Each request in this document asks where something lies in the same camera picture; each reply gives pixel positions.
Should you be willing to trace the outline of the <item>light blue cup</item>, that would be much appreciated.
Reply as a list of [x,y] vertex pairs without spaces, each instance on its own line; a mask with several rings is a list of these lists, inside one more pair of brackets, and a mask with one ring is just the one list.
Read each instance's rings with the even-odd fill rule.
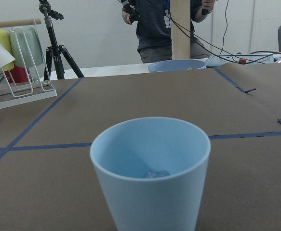
[[120,231],[193,231],[211,143],[196,125],[143,117],[113,125],[90,157]]

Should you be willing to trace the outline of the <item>blue bowl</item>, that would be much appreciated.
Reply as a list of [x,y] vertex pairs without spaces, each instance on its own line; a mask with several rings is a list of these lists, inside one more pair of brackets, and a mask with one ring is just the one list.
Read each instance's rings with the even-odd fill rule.
[[170,72],[170,71],[184,71],[189,67],[194,69],[204,69],[207,63],[200,60],[181,59],[181,60],[166,60],[160,61],[148,66],[148,71],[153,72]]

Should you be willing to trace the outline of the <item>standing person grey shirt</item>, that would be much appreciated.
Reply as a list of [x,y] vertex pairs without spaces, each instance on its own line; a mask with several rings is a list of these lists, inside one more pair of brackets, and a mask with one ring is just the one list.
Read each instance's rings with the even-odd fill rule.
[[[214,8],[214,0],[190,1],[190,58],[208,58],[211,54],[194,36],[193,22],[202,22]],[[137,22],[137,52],[142,63],[155,63],[171,60],[171,15],[169,0],[124,0],[122,4],[123,21],[131,25]]]

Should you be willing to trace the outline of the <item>blue teach pendant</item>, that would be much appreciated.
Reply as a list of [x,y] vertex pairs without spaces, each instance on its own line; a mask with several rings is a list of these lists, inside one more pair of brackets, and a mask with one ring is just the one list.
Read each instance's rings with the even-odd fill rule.
[[206,61],[207,66],[219,67],[227,63],[236,63],[243,65],[271,64],[274,63],[272,53],[256,54],[236,54],[236,55],[212,55]]

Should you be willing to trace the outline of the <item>green cup on rack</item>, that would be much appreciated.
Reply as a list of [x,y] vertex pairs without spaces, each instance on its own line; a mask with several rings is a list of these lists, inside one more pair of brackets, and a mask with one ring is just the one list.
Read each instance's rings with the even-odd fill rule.
[[33,26],[12,27],[9,37],[16,66],[30,68],[43,63],[40,41]]

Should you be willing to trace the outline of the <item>wooden post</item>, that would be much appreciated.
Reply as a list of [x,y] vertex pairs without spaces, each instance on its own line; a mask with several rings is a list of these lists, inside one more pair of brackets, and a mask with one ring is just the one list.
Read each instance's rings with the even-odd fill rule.
[[171,0],[172,59],[190,59],[190,1]]

